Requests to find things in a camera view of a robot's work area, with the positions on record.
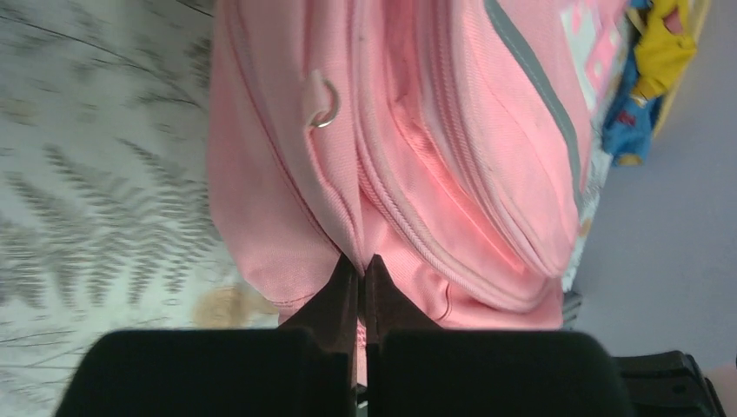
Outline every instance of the metal d-ring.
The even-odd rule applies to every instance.
[[[338,110],[341,108],[341,98],[338,96],[338,90],[335,88],[335,85],[325,78],[322,79],[322,82],[330,90],[330,112],[325,116],[320,117],[320,115],[317,115],[312,119],[312,122],[309,124],[316,128],[324,128],[331,124],[335,120],[335,117],[338,116]]]

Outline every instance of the yellow object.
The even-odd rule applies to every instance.
[[[624,154],[617,160],[617,165],[622,167],[633,167],[636,165],[642,165],[642,158],[635,154]]]
[[[640,79],[633,94],[647,100],[664,95],[696,55],[688,30],[688,0],[653,0],[647,27],[634,47]]]
[[[690,13],[688,14],[688,22],[685,27],[686,31],[690,32],[693,40],[698,43],[701,38],[701,33],[704,30],[704,26],[707,21],[708,12],[711,9],[711,0],[692,0]],[[632,22],[633,26],[640,32],[644,33],[646,30],[646,21],[643,19],[642,14],[637,9],[629,9],[627,16]],[[653,129],[653,137],[657,139],[658,133],[661,131],[663,124],[667,120],[667,116],[670,109],[673,107],[673,101],[678,89],[681,86],[681,80],[678,79],[671,89],[663,97],[663,103],[661,105],[661,112],[658,116],[658,122],[655,124]]]

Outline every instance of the pink fabric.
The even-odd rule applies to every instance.
[[[501,3],[571,115],[585,168],[588,111],[558,2]],[[343,252],[359,269],[381,255],[443,326],[560,326],[579,221],[567,148],[481,1],[217,4],[212,216],[281,320]],[[314,129],[335,105],[323,78],[341,107]]]
[[[598,97],[606,94],[612,64],[621,46],[621,35],[615,22],[611,22],[596,41],[594,51],[588,59],[586,73],[597,91]]]

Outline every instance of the reflective strip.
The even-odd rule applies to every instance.
[[[509,19],[507,12],[499,5],[496,0],[484,0],[484,7],[494,30],[499,34],[501,40],[507,46],[509,52],[517,60],[522,69],[527,74],[530,82],[537,89],[538,94],[542,97],[542,101],[548,107],[548,111],[553,116],[555,124],[563,135],[568,148],[568,163],[571,168],[571,176],[573,178],[574,200],[579,213],[581,212],[583,199],[581,197],[581,189],[579,187],[581,181],[581,159],[578,153],[578,138],[571,118],[563,107],[563,103],[555,94],[553,86],[545,74],[545,70],[537,60],[537,56],[529,46],[528,41],[515,27],[515,24]]]

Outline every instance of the blue object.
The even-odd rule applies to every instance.
[[[623,156],[636,156],[644,162],[650,153],[653,127],[660,113],[662,98],[644,103],[633,99],[630,92],[639,77],[632,49],[622,72],[620,89],[604,122],[603,147],[614,157],[612,164],[615,166],[620,165]]]
[[[629,5],[636,9],[650,9],[653,6],[653,2],[651,0],[631,0]]]

